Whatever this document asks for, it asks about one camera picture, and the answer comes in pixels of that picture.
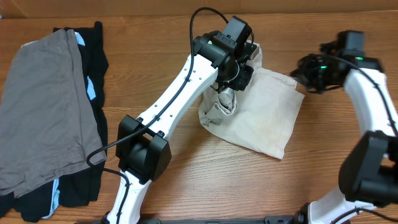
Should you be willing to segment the beige khaki shorts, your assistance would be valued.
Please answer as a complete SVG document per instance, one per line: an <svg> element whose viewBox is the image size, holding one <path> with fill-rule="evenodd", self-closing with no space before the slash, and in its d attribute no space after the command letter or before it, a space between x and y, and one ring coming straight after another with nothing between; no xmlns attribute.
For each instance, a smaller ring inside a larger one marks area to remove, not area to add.
<svg viewBox="0 0 398 224"><path fill-rule="evenodd" d="M282 159L304 95L293 78L263 68L262 53L248 65L254 72L244 91L203 92L200 123L225 141Z"/></svg>

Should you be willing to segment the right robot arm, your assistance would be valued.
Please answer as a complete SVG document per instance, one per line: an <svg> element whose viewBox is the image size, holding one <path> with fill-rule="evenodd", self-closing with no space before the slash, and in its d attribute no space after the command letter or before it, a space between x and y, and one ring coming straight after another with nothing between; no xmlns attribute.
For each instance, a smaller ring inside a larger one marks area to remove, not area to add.
<svg viewBox="0 0 398 224"><path fill-rule="evenodd" d="M349 223L362 212L397 203L397 111L389 95L381 62L364 53L364 33L339 32L335 41L320 44L319 54L298 61L291 76L309 93L343 88L358 119L361 139L342 163L338 186L305 204L288 223Z"/></svg>

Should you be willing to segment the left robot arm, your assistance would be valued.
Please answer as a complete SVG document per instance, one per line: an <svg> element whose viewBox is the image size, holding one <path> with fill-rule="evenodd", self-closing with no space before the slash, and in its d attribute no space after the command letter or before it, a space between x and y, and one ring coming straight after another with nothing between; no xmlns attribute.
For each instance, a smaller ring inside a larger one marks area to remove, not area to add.
<svg viewBox="0 0 398 224"><path fill-rule="evenodd" d="M193 52L160 98L137 118L126 115L119 124L116 156L121 182L111 211L102 223L137 223L151 182L166 170L172 154L169 140L185 113L212 84L216 91L243 91L253 68L257 46L247 39L252 29L232 17L223 31L193 39Z"/></svg>

